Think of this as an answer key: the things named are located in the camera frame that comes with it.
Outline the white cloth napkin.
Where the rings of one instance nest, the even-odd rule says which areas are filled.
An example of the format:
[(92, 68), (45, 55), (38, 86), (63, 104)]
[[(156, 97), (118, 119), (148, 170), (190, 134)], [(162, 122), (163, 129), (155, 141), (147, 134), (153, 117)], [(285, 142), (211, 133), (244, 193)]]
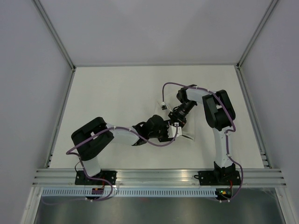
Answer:
[[(159, 115), (164, 120), (170, 119), (168, 114), (170, 112), (174, 112), (176, 107), (174, 103), (178, 103), (178, 102), (179, 102), (178, 100), (173, 100), (173, 99), (167, 100), (165, 103), (166, 109), (163, 110), (162, 101), (157, 100), (155, 104), (154, 114)], [(182, 136), (191, 141), (195, 141), (195, 127), (196, 127), (195, 112), (191, 110), (186, 116), (186, 124), (184, 125), (184, 127), (182, 127)]]

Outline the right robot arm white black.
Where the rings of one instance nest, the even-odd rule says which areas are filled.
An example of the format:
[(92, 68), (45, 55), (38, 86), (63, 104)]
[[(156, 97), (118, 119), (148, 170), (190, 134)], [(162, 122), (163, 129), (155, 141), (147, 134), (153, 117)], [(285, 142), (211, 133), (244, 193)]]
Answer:
[(239, 184), (239, 172), (236, 171), (236, 162), (232, 161), (229, 153), (230, 132), (235, 132), (235, 111), (225, 90), (216, 92), (200, 88), (194, 84), (181, 86), (177, 93), (177, 99), (181, 105), (173, 108), (169, 118), (178, 122), (181, 127), (187, 123), (187, 114), (197, 104), (202, 104), (206, 122), (212, 128), (215, 141), (216, 157), (214, 170), (212, 172), (199, 173), (200, 183), (228, 184), (229, 181), (236, 181)]

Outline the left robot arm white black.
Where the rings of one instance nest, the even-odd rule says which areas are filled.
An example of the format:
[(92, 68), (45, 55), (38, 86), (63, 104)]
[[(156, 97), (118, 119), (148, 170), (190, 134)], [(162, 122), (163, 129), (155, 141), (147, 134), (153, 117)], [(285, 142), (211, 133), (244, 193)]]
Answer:
[(179, 123), (163, 120), (158, 115), (131, 127), (114, 126), (105, 122), (102, 117), (96, 117), (72, 133), (74, 148), (67, 153), (77, 150), (86, 180), (96, 185), (102, 179), (98, 155), (109, 144), (141, 146), (148, 143), (156, 147), (165, 147), (174, 142), (180, 134)]

